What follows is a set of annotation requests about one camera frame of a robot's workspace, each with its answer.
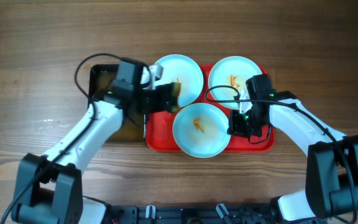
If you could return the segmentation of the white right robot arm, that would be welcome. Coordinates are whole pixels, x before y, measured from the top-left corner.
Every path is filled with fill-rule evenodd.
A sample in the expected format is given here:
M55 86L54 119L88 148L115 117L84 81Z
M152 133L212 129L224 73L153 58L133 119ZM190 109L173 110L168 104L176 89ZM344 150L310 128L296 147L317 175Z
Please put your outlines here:
M358 212L358 135L347 136L310 113L291 92L277 92L267 75L256 75L232 100L230 135L260 137L264 126L284 132L307 156L303 190L276 199L282 223Z

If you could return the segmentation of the green yellow sponge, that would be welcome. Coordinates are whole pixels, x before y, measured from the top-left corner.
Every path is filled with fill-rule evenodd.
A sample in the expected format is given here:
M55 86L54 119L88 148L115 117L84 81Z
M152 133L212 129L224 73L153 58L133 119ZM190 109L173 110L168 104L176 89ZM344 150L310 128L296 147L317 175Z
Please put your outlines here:
M171 91L172 99L170 103L170 112L177 113L178 110L180 109L180 106L178 105L178 97L180 96L180 92L181 92L181 83L172 82L171 86L172 86L172 91Z

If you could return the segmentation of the light blue plate bottom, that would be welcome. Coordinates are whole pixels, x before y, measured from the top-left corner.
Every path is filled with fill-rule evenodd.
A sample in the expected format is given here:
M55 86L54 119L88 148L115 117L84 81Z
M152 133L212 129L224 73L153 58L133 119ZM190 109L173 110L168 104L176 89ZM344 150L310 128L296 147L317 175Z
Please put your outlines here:
M231 140L228 127L228 118L218 107L195 103L175 116L172 133L184 153L204 159L222 153L227 147Z

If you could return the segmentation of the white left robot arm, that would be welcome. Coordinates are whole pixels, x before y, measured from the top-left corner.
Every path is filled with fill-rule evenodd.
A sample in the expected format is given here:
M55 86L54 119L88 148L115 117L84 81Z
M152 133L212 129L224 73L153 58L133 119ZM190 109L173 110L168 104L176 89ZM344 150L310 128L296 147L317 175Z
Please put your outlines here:
M116 223L112 206L85 197L82 175L101 146L135 113L178 111L181 85L155 85L163 68L120 58L116 76L87 93L88 110L74 128L41 156L28 153L19 163L14 198L1 222Z

